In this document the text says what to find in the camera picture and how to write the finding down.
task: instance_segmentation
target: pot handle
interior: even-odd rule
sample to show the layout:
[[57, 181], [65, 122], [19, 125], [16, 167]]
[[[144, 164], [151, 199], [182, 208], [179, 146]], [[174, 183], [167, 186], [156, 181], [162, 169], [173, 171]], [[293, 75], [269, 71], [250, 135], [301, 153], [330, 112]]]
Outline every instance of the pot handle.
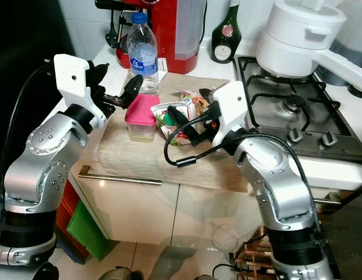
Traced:
[[319, 27], [319, 26], [306, 26], [305, 30], [316, 35], [330, 35], [332, 34], [332, 30], [327, 27]]
[[329, 50], [316, 51], [313, 61], [362, 91], [362, 68]]

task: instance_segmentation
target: wooden cutting board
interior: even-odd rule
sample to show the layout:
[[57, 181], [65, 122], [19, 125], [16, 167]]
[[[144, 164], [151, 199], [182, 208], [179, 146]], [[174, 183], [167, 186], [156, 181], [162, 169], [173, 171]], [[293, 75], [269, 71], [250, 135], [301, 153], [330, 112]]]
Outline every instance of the wooden cutting board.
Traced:
[[[176, 88], [198, 92], [201, 88], [217, 88], [227, 82], [229, 81], [167, 73], [159, 84], [159, 98], [161, 103], [179, 101], [180, 92]], [[224, 151], [204, 157], [191, 166], [171, 166], [164, 159], [163, 146], [166, 138], [160, 128], [157, 129], [152, 143], [131, 141], [124, 121], [125, 113], [118, 108], [111, 116], [97, 152], [98, 161], [108, 173], [122, 177], [247, 192], [247, 179], [234, 165], [233, 158]], [[211, 144], [207, 141], [197, 147], [170, 146], [169, 156], [176, 160], [198, 155], [210, 148]]]

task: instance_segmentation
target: dark green bottle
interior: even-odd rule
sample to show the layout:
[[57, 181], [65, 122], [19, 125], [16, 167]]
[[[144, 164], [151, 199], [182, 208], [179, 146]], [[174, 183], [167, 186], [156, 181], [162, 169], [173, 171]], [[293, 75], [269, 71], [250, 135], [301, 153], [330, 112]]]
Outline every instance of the dark green bottle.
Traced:
[[240, 0], [230, 0], [227, 16], [212, 32], [210, 57], [215, 62], [231, 62], [241, 42], [242, 35], [237, 24], [239, 2]]

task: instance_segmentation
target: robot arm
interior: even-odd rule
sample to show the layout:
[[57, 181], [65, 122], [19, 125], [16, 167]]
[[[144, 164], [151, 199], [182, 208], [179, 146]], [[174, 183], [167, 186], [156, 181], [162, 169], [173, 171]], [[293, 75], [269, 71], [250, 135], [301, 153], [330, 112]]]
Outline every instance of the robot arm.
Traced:
[[68, 172], [79, 159], [88, 134], [104, 126], [115, 111], [113, 105], [126, 109], [143, 81], [141, 76], [134, 77], [120, 97], [112, 97], [99, 86], [108, 65], [94, 66], [60, 54], [54, 57], [54, 66], [58, 90], [69, 107], [29, 135], [24, 152], [6, 172], [0, 279], [5, 279], [4, 275], [6, 279], [15, 275], [22, 275], [21, 279], [58, 279], [56, 268], [47, 260], [55, 248], [56, 210]]
[[[332, 280], [307, 182], [291, 170], [288, 154], [278, 146], [280, 142], [268, 140], [275, 137], [249, 134], [244, 129], [247, 105], [243, 94], [243, 84], [231, 82], [210, 96], [214, 103], [205, 114], [216, 116], [217, 112], [220, 124], [211, 140], [213, 147], [215, 150], [222, 147], [233, 156], [253, 187], [271, 242], [278, 279]], [[219, 110], [211, 112], [216, 103]], [[192, 164], [207, 154], [177, 162]]]

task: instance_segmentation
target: floor tile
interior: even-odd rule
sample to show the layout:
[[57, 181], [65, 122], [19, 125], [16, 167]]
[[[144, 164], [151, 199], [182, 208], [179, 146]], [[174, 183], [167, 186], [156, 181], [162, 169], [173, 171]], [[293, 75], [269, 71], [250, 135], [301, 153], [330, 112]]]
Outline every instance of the floor tile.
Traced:
[[[194, 280], [211, 275], [220, 263], [228, 263], [222, 252], [138, 243], [132, 271], [142, 271], [145, 280]], [[215, 274], [217, 279], [236, 280], [227, 267], [219, 267]]]
[[85, 265], [76, 264], [62, 250], [55, 249], [49, 262], [59, 269], [60, 280], [98, 280], [105, 272], [115, 269], [115, 266], [131, 267], [135, 243], [120, 242], [101, 262], [90, 259]]

